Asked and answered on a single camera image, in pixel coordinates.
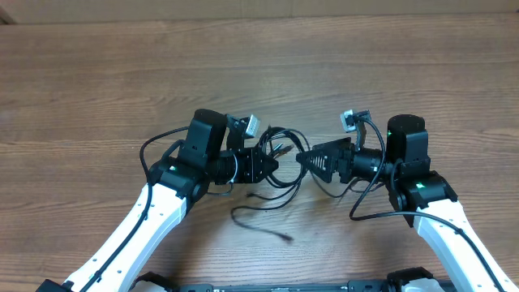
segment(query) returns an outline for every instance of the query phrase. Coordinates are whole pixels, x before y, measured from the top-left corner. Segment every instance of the wooden table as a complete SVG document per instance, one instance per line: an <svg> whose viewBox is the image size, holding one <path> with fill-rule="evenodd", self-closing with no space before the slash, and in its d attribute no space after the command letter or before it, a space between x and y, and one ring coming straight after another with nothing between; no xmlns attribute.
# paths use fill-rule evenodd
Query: wooden table
<svg viewBox="0 0 519 292"><path fill-rule="evenodd" d="M425 117L432 168L460 196L504 271L519 283L519 16L416 15L0 27L0 290L63 281L107 239L145 179L139 146L208 108L345 136L338 115ZM367 146L376 147L368 134ZM157 160L175 139L150 147ZM277 171L293 177L287 156ZM327 186L339 192L345 186ZM205 197L144 271L179 283L316 283L424 266L446 277L398 217L352 222L357 195L332 200L306 178L275 212L229 218L247 191ZM361 213L389 210L384 189Z"/></svg>

